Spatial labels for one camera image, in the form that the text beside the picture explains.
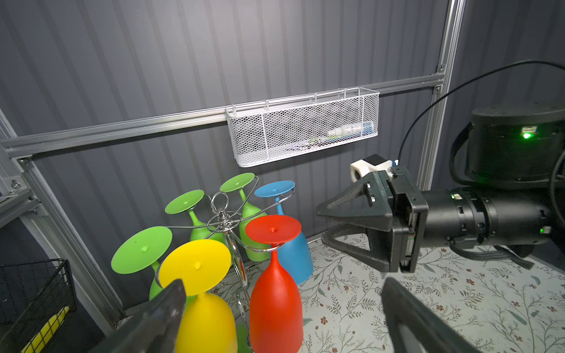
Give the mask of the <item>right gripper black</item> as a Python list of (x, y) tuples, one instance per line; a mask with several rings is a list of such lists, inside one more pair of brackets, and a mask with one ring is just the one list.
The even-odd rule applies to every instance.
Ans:
[[(394, 167), (389, 182), (394, 197), (392, 215), (388, 180), (385, 171), (368, 173), (345, 191), (319, 204), (317, 216), (344, 223), (323, 232), (322, 243), (379, 272), (391, 272), (391, 251), (381, 242), (384, 235), (381, 231), (389, 231), (394, 218), (394, 240), (400, 240), (399, 270), (414, 273), (428, 218), (428, 202), (407, 168)], [(339, 240), (349, 235), (365, 235), (369, 249)]]

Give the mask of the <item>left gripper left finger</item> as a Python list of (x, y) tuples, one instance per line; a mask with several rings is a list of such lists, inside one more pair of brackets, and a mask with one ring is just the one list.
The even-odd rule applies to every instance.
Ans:
[(176, 279), (91, 351), (174, 352), (185, 303), (183, 283)]

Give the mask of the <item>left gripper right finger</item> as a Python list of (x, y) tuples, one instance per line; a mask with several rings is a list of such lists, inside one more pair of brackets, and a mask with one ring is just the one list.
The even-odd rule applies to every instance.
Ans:
[(395, 352), (478, 351), (396, 279), (385, 279), (381, 299)]

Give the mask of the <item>yellow wine glass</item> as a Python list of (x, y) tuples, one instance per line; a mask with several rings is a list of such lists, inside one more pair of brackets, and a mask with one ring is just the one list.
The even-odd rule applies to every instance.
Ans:
[(180, 279), (187, 297), (176, 352), (237, 352), (235, 319), (225, 300), (210, 292), (227, 275), (231, 254), (221, 242), (204, 239), (186, 243), (161, 264), (158, 280), (167, 287)]

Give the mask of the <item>red wine glass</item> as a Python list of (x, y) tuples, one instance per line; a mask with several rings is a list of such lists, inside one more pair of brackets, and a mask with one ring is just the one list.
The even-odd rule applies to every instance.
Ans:
[(298, 352), (303, 344), (303, 304), (292, 276), (282, 267), (277, 247), (302, 231), (290, 216), (270, 215), (251, 221), (247, 235), (271, 247), (268, 267), (259, 276), (250, 302), (250, 342), (255, 352)]

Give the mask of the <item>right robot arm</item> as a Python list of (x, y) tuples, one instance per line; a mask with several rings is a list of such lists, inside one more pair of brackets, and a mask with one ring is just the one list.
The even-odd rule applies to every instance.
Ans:
[(324, 245), (383, 273), (412, 273), (423, 248), (469, 260), (513, 260), (530, 269), (534, 248), (564, 244), (564, 103), (478, 108), (454, 140), (465, 179), (423, 191), (403, 166), (374, 171), (316, 208), (338, 222)]

